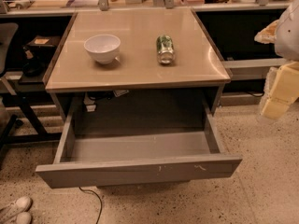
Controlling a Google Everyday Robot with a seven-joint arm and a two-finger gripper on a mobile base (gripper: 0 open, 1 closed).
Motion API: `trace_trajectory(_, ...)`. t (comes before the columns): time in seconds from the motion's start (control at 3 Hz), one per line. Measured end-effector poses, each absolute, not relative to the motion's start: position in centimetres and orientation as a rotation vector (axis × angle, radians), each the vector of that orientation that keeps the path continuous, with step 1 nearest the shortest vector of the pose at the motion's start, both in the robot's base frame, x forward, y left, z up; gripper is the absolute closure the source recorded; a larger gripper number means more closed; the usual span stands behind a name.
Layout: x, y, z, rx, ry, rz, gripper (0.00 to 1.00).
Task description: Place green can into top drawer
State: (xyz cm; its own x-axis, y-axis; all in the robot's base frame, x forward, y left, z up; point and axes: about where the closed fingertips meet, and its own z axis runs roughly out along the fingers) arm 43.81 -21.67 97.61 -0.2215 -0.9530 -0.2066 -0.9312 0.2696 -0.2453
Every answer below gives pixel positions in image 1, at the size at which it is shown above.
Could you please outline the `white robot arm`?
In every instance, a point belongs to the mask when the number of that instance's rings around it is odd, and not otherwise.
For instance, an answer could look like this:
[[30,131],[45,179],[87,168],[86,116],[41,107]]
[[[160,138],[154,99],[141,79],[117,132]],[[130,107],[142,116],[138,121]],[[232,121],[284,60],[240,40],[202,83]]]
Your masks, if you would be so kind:
[[270,68],[259,107],[263,119],[277,120],[299,98],[299,0],[293,0],[280,18],[263,28],[254,40],[273,43],[276,55],[287,60],[280,68]]

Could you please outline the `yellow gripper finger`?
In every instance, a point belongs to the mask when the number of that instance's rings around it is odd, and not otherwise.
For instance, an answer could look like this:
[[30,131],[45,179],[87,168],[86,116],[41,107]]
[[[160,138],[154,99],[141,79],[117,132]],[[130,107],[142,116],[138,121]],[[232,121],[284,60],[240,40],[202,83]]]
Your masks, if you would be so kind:
[[277,26],[278,20],[271,22],[254,36],[254,40],[262,44],[274,44],[276,41]]
[[260,115],[266,119],[281,118],[299,98],[299,62],[271,67],[263,91]]

